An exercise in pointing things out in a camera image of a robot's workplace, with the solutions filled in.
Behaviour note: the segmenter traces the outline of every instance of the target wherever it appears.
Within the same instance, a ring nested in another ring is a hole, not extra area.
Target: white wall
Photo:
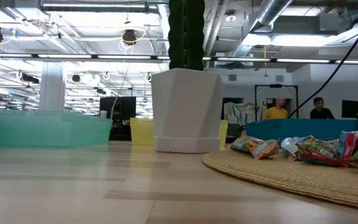
[[[280,83],[282,85],[291,85],[291,73],[287,73],[285,69],[268,69],[268,77],[264,77],[265,70],[260,69],[255,71],[253,69],[235,69],[232,71],[226,69],[216,69],[210,68],[209,72],[214,72],[220,74],[223,83],[224,91],[223,97],[230,98],[243,98],[245,103],[254,102],[255,94],[254,87],[255,85],[269,85],[276,84],[276,75],[283,75],[284,82]],[[237,75],[237,81],[229,82],[228,75],[235,74]],[[271,89],[268,87],[258,87],[258,102],[266,101],[266,98],[290,98],[295,99],[290,91],[286,88],[282,89]]]
[[[332,74],[337,65],[305,65],[292,73],[294,85],[300,86],[300,103],[314,93]],[[342,100],[358,101],[358,65],[343,65],[328,85],[316,96],[324,99],[335,118],[340,119]],[[309,118],[313,100],[300,110],[301,118]]]

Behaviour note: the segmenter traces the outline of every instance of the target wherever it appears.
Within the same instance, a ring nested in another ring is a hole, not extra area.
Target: woven rug
[[[216,170],[298,194],[358,207],[358,169],[283,159],[253,159],[237,151],[212,152],[203,162]]]

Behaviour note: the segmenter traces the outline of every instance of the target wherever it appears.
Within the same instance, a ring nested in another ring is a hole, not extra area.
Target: teal plastic tub
[[[0,146],[73,147],[108,142],[111,120],[62,111],[0,110]]]
[[[271,119],[249,123],[246,133],[261,140],[313,135],[318,139],[339,138],[342,131],[357,131],[357,120],[342,119]]]

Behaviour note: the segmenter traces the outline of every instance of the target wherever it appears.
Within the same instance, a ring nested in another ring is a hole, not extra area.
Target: man
[[[324,108],[324,100],[316,97],[313,100],[315,109],[310,111],[310,119],[335,119],[331,111]]]
[[[269,108],[265,112],[264,119],[286,119],[288,117],[288,112],[284,109],[285,107],[285,99],[277,98],[276,106]]]

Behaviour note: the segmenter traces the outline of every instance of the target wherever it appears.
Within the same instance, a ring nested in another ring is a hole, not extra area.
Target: green cactus
[[[203,70],[204,0],[170,0],[170,69]]]

